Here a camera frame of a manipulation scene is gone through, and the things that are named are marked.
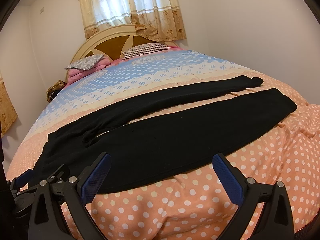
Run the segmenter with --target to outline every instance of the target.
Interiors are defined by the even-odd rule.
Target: beige curtain
[[[186,38],[178,0],[79,0],[86,38],[111,26],[136,24],[152,41]]]
[[[17,113],[5,89],[3,79],[0,73],[0,122],[1,122],[1,138],[17,119]]]

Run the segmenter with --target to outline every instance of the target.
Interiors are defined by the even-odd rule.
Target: blue gripper pad
[[[91,203],[97,194],[101,184],[106,178],[111,167],[111,156],[106,154],[97,167],[90,174],[81,188],[81,203],[83,205]]]
[[[212,158],[212,166],[231,202],[240,207],[244,200],[243,189],[235,176],[217,154]]]
[[[34,176],[34,171],[32,169],[26,170],[19,177],[16,178],[16,186],[22,188],[26,185]]]

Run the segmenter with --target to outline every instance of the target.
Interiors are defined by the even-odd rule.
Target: silver bolt
[[[40,186],[44,186],[46,184],[47,184],[47,181],[45,179],[40,181]]]
[[[282,181],[278,181],[278,182],[277,182],[277,185],[278,185],[279,187],[283,187],[283,186],[284,186],[284,184],[283,184]]]
[[[69,178],[70,183],[75,183],[76,181],[77,181],[77,177],[75,177],[75,176],[72,176]]]
[[[248,182],[249,184],[255,184],[255,183],[256,183],[256,180],[255,180],[254,178],[249,177],[249,178],[247,178],[247,182]]]

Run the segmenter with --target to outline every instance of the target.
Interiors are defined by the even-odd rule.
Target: wooden headboard
[[[77,51],[71,62],[96,54],[104,54],[112,60],[116,60],[123,57],[124,51],[151,42],[154,41],[143,38],[136,33],[135,24],[113,26],[90,37]],[[177,46],[173,41],[167,41],[165,44]]]

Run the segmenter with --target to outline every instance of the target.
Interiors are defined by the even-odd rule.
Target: bedspread
[[[279,89],[297,104],[298,109],[227,159],[245,176],[258,182],[283,181],[292,206],[294,227],[299,230],[319,209],[320,106],[308,104],[289,85],[267,75],[192,50],[161,51],[134,58],[93,73],[64,89],[44,109],[19,146],[7,178],[13,179],[33,168],[48,140],[48,133],[88,113],[142,93],[239,75],[260,77],[264,83],[258,88],[163,109],[140,120],[272,87]],[[262,204],[257,206],[243,239],[252,233],[261,207]],[[236,208],[230,203],[211,164],[144,187],[96,195],[87,205],[101,231],[112,240],[192,240],[201,237],[214,240]],[[71,232],[80,238],[66,204],[62,209]]]

